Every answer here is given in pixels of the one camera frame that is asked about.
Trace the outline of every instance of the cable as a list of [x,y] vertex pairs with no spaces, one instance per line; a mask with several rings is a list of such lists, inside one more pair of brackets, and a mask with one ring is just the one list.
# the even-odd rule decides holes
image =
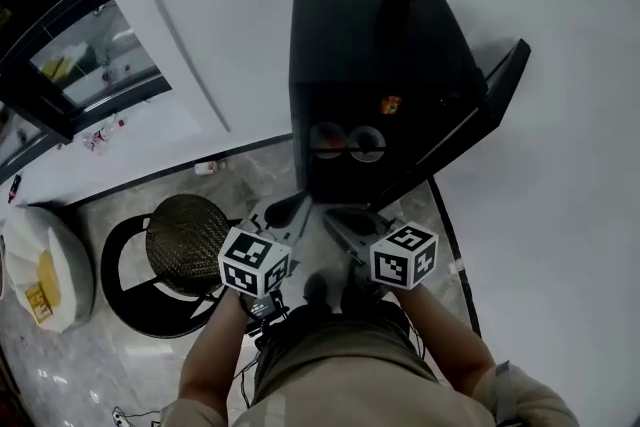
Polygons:
[[[113,415],[113,413],[116,412],[116,409],[120,409],[119,407],[114,407],[113,410],[111,411],[111,415]],[[127,415],[124,413],[124,411],[122,411],[122,416],[124,416],[125,418],[137,418],[140,416],[147,416],[147,415],[151,415],[151,414],[160,414],[160,411],[154,410],[154,411],[147,411],[146,413],[141,413],[139,415]]]
[[233,379],[234,379],[234,380],[236,380],[236,379],[238,378],[238,376],[239,376],[240,374],[242,374],[242,372],[246,372],[246,371],[247,371],[247,370],[249,370],[251,367],[253,367],[253,366],[258,362],[258,356],[259,356],[259,355],[260,355],[260,354],[256,354],[256,357],[255,357],[255,358],[253,358],[253,360],[251,360],[251,362],[250,362],[250,363],[247,363],[247,365],[246,365],[242,370],[240,370],[240,372],[238,372],[238,373],[233,377]]
[[244,391],[244,372],[242,372],[242,380],[240,381],[240,393],[242,393],[242,398],[244,399],[244,403],[247,405],[247,409],[249,409],[251,407],[251,404],[249,404],[247,393]]
[[427,347],[424,344],[424,340],[422,339],[422,337],[418,334],[418,331],[416,331],[416,328],[413,327],[413,324],[409,324],[409,326],[411,327],[411,330],[413,331],[413,334],[416,335],[416,352],[418,353],[418,356],[420,356],[420,354],[422,353],[422,359],[424,359],[426,353],[427,353]]

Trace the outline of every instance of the marble floor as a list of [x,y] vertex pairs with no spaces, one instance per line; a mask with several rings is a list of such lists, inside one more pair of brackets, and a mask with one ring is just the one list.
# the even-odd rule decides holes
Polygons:
[[[228,218],[239,219],[259,199],[295,191],[290,141],[229,157],[225,164],[225,169],[214,175],[198,176],[189,169],[85,203],[67,211],[65,221],[83,240],[98,268],[106,237],[120,221],[152,212],[175,194],[198,194],[218,205]],[[291,308],[303,303],[302,288],[313,272],[328,269],[336,276],[336,284],[344,276],[348,257],[322,227],[324,208],[312,207],[303,237],[295,247],[300,265],[282,285],[285,304]],[[451,248],[428,185],[418,187],[382,214],[416,221],[440,234],[437,266],[425,286],[469,324]],[[121,259],[123,282],[128,280],[133,286],[149,277],[151,269],[144,255],[144,237],[134,237]],[[175,399],[182,362],[198,336],[196,332],[162,340],[133,331],[111,311],[99,285],[90,321],[74,330],[62,334],[40,330],[10,291],[0,303],[0,325],[0,345],[37,427],[109,426],[114,407],[126,414],[161,409]],[[255,354],[253,340],[245,337],[238,368]],[[229,396],[230,424],[245,409],[239,381]],[[247,373],[246,391],[251,398],[252,372]],[[131,418],[130,423],[147,426],[158,418],[154,413]]]

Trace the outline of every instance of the small item on floor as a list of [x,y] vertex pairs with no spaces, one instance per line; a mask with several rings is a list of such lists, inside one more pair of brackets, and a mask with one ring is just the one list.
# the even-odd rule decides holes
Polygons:
[[29,138],[27,137],[27,133],[24,130],[19,128],[18,130],[16,130],[16,135],[18,136],[18,140],[20,141],[21,146],[27,144]]
[[38,321],[38,324],[42,324],[42,321],[53,315],[53,311],[47,302],[47,298],[44,295],[44,291],[40,286],[40,283],[35,283],[25,290],[27,301],[33,311],[33,316]]
[[[147,415],[159,415],[159,414],[160,414],[160,411],[155,410],[155,411],[147,411],[146,413],[140,413],[135,415],[127,415],[118,406],[114,407],[113,411],[111,411],[111,417],[113,418],[113,423],[117,425],[117,427],[132,427],[129,421],[127,420],[127,418],[142,418],[143,416],[147,416]],[[160,425],[159,421],[151,420],[151,427],[157,427],[158,425]]]
[[60,282],[58,281],[51,251],[48,249],[40,253],[36,276],[38,277],[38,284],[47,300],[47,304],[51,307],[60,306]]
[[107,150],[107,142],[113,137],[113,133],[116,130],[120,130],[125,125],[125,121],[122,118],[117,117],[115,114],[109,118],[109,120],[93,134],[85,132],[82,134],[82,142],[84,147],[88,150],[102,155]]
[[18,194],[18,187],[20,187],[20,182],[22,181],[22,177],[20,175],[16,175],[13,179],[13,183],[11,184],[11,189],[9,189],[9,201],[11,203],[16,195]]
[[401,103],[401,96],[385,96],[380,104],[380,114],[395,114]]
[[195,165],[197,175],[213,175],[218,172],[218,163],[215,160],[209,162],[198,162]]

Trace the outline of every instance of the wire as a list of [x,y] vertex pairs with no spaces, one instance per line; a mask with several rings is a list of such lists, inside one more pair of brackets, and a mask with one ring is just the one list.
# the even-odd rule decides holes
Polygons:
[[[116,409],[120,409],[120,408],[118,406],[114,407],[113,410],[111,411],[111,416],[113,416],[113,414],[116,412]],[[127,415],[125,414],[124,411],[122,411],[122,409],[120,409],[120,412],[122,413],[122,416],[124,416],[125,418],[140,418],[142,416],[160,414],[160,411],[157,411],[157,410],[147,411],[146,413],[140,413],[139,415]],[[156,427],[158,425],[160,425],[160,422],[158,422],[157,420],[151,420],[151,427]]]
[[[118,406],[114,407],[113,410],[111,411],[111,415],[113,415],[113,413],[116,412],[116,409],[120,409]],[[147,411],[146,413],[141,413],[139,415],[127,415],[125,414],[124,411],[122,411],[122,416],[124,416],[125,418],[137,418],[140,416],[147,416],[147,415],[151,415],[151,414],[160,414],[160,411],[154,410],[154,411]]]
[[253,358],[253,360],[251,360],[251,362],[250,362],[250,363],[247,363],[247,365],[246,365],[242,370],[240,370],[240,372],[238,372],[238,373],[233,377],[233,379],[234,379],[234,380],[235,380],[235,379],[237,379],[237,378],[238,378],[238,376],[239,376],[240,374],[242,374],[243,372],[246,372],[246,371],[247,371],[247,370],[249,370],[251,367],[253,367],[253,366],[258,362],[258,356],[259,356],[259,354],[257,354],[257,355],[256,355],[256,357],[255,357],[255,358]]
[[424,359],[426,353],[427,353],[427,347],[424,344],[424,340],[422,339],[422,337],[418,334],[418,331],[416,331],[416,328],[413,327],[413,324],[409,324],[411,327],[411,330],[413,331],[413,334],[416,336],[416,352],[418,353],[418,355],[420,356],[420,354],[422,354],[422,359]]
[[244,372],[242,372],[242,380],[240,381],[240,393],[242,393],[242,398],[244,399],[244,403],[247,405],[247,409],[249,409],[251,407],[251,404],[249,404],[247,393],[244,391]]

